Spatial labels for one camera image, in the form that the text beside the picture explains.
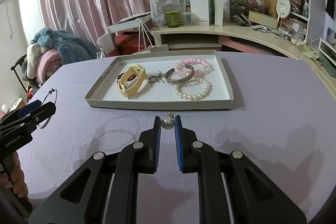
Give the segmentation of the left hand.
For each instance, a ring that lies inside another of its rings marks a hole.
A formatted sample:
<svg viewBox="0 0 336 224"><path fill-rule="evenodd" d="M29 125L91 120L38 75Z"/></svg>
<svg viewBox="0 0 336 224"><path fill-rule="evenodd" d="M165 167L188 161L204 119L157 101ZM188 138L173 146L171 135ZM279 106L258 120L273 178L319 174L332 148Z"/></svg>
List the left hand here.
<svg viewBox="0 0 336 224"><path fill-rule="evenodd" d="M12 188L13 192L17 194L19 198L27 197L29 192L17 151L13 153L13 161L14 166L10 171L10 177L7 176L7 174L1 174L1 186Z"/></svg>

